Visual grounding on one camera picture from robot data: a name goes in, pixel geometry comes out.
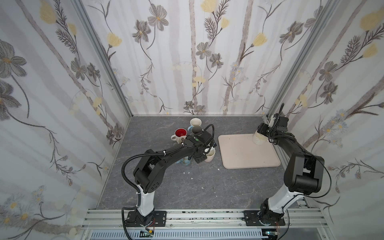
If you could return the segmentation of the pink mug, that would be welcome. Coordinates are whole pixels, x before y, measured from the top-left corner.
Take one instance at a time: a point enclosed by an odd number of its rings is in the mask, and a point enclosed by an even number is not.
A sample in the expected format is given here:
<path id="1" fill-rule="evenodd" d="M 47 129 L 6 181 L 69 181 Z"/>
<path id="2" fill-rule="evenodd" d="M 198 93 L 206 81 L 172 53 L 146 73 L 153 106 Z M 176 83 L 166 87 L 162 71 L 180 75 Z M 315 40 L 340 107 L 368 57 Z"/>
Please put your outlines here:
<path id="1" fill-rule="evenodd" d="M 214 159 L 215 154 L 216 154 L 216 149 L 211 148 L 211 150 L 206 154 L 207 158 L 205 159 L 205 162 L 206 163 L 211 162 Z"/>

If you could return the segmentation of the light blue mug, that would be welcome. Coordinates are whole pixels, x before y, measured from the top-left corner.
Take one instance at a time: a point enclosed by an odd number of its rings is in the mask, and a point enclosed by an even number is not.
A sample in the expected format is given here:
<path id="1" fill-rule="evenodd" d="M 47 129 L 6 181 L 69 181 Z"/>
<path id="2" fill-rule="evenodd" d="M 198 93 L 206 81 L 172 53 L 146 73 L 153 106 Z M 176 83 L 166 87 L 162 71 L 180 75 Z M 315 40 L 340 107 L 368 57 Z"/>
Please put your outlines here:
<path id="1" fill-rule="evenodd" d="M 202 124 L 201 119 L 199 118 L 193 118 L 190 120 L 190 126 L 188 127 L 188 131 L 192 132 L 193 127 L 200 127 Z"/>

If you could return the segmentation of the cream round mug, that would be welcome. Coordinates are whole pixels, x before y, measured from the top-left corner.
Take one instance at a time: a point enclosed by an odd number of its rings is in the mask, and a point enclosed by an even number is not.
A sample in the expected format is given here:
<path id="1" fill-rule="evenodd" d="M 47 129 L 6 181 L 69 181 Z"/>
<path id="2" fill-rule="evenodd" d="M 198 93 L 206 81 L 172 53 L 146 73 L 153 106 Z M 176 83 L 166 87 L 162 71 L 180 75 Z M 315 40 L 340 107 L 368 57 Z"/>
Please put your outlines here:
<path id="1" fill-rule="evenodd" d="M 253 134 L 253 137 L 252 137 L 252 140 L 253 140 L 253 143 L 256 144 L 256 145 L 262 145 L 263 143 L 265 143 L 266 141 L 269 140 L 268 137 L 260 134 L 259 132 L 255 132 Z"/>

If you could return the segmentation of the white mug red inside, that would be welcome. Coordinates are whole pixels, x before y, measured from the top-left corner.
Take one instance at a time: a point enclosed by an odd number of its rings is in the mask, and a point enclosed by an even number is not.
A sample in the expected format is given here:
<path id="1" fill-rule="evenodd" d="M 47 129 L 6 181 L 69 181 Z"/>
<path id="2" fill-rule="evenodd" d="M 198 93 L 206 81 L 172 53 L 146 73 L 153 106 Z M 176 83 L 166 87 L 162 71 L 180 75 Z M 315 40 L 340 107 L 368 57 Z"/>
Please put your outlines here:
<path id="1" fill-rule="evenodd" d="M 175 130 L 175 133 L 171 136 L 171 140 L 180 144 L 183 141 L 183 139 L 186 138 L 187 133 L 188 132 L 186 129 L 178 128 Z"/>

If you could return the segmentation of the blue glass patterned mug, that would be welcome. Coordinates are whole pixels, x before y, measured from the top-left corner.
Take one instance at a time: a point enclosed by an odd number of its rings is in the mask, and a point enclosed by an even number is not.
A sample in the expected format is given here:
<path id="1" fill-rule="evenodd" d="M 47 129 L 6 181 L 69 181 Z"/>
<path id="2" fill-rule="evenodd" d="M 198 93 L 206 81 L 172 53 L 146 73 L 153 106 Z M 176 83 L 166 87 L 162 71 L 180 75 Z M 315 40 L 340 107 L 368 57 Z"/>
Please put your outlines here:
<path id="1" fill-rule="evenodd" d="M 184 157 L 181 160 L 177 161 L 177 163 L 185 165 L 185 166 L 189 166 L 191 164 L 191 161 L 192 161 L 192 158 L 187 156 L 187 157 Z"/>

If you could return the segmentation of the beige plastic tray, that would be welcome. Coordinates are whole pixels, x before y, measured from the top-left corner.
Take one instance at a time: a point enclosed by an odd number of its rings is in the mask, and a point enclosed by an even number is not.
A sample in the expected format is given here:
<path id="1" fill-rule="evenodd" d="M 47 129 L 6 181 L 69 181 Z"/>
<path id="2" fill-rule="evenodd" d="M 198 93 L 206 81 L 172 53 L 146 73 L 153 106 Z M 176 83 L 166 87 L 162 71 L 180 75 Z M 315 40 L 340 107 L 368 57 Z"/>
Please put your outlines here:
<path id="1" fill-rule="evenodd" d="M 278 167 L 281 161 L 268 141 L 257 145 L 252 134 L 220 135 L 219 148 L 226 169 Z"/>

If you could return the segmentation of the dark grey mug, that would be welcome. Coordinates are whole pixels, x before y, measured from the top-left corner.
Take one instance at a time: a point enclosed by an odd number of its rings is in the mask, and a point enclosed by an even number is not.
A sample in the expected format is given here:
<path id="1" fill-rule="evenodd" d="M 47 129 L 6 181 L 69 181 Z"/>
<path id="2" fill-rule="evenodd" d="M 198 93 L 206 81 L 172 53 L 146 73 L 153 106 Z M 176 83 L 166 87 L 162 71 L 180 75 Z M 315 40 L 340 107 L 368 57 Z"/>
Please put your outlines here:
<path id="1" fill-rule="evenodd" d="M 195 134 L 195 135 L 197 135 L 199 133 L 202 133 L 203 131 L 204 130 L 203 130 L 203 128 L 201 126 L 194 126 L 192 128 L 192 133 Z"/>

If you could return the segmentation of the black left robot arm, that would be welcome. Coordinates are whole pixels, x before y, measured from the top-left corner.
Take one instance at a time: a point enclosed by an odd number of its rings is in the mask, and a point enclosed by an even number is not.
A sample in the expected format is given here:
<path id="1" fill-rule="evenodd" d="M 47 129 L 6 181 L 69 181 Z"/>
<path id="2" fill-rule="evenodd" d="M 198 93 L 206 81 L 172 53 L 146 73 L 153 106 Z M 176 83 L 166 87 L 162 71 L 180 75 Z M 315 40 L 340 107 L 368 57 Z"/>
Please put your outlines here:
<path id="1" fill-rule="evenodd" d="M 169 149 L 156 152 L 149 149 L 125 160 L 121 174 L 124 181 L 135 189 L 138 202 L 135 207 L 122 208 L 123 226 L 154 225 L 155 191 L 162 184 L 167 168 L 185 157 L 199 164 L 208 158 L 208 153 L 216 146 L 215 127 L 209 124 L 205 129 L 187 135 L 181 143 Z"/>

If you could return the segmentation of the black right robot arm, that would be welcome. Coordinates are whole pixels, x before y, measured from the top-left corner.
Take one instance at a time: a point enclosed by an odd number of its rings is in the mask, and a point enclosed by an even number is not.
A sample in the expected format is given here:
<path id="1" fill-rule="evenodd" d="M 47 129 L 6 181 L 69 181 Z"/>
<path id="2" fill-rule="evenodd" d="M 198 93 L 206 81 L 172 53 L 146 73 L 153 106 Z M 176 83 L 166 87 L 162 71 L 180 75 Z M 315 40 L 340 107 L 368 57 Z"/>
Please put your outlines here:
<path id="1" fill-rule="evenodd" d="M 324 159 L 298 143 L 296 137 L 288 132 L 288 121 L 288 118 L 275 114 L 269 125 L 261 124 L 257 130 L 290 158 L 284 173 L 284 185 L 261 205 L 259 222 L 265 226 L 279 222 L 294 201 L 318 193 L 322 188 Z"/>

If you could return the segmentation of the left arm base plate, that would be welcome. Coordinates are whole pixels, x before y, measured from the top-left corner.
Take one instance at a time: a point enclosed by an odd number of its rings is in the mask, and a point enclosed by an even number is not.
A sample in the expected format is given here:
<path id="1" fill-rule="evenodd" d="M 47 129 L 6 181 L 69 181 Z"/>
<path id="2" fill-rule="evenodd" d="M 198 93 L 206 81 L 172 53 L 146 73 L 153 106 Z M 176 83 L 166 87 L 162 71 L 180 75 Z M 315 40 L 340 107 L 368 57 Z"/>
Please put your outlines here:
<path id="1" fill-rule="evenodd" d="M 129 211 L 128 215 L 123 217 L 126 227 L 165 227 L 166 219 L 166 211 L 152 211 L 145 217 L 138 211 Z"/>

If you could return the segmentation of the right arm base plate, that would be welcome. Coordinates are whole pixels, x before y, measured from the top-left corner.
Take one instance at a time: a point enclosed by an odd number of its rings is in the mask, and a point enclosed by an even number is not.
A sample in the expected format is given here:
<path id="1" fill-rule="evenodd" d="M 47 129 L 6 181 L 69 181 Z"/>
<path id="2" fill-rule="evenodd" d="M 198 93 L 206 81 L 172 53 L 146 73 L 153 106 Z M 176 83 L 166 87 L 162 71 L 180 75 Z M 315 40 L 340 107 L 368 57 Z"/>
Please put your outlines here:
<path id="1" fill-rule="evenodd" d="M 284 215 L 276 214 L 274 212 L 261 214 L 260 211 L 244 211 L 243 220 L 246 222 L 247 227 L 276 227 L 286 225 Z"/>

